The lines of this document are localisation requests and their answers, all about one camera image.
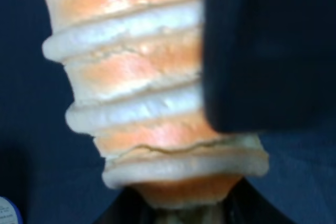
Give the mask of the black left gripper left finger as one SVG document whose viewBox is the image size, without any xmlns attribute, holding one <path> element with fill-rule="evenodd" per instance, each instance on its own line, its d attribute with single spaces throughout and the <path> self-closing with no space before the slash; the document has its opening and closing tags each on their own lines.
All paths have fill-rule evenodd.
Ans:
<svg viewBox="0 0 336 224">
<path fill-rule="evenodd" d="M 124 190 L 95 223 L 288 223 L 246 179 L 228 198 L 212 206 L 185 210 L 154 210 L 132 189 Z"/>
</svg>

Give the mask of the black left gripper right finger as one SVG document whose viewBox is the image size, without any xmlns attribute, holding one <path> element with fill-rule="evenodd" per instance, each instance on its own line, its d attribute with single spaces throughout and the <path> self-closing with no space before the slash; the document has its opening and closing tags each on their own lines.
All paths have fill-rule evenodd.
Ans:
<svg viewBox="0 0 336 224">
<path fill-rule="evenodd" d="M 205 113 L 218 132 L 335 115 L 335 0 L 205 0 Z"/>
</svg>

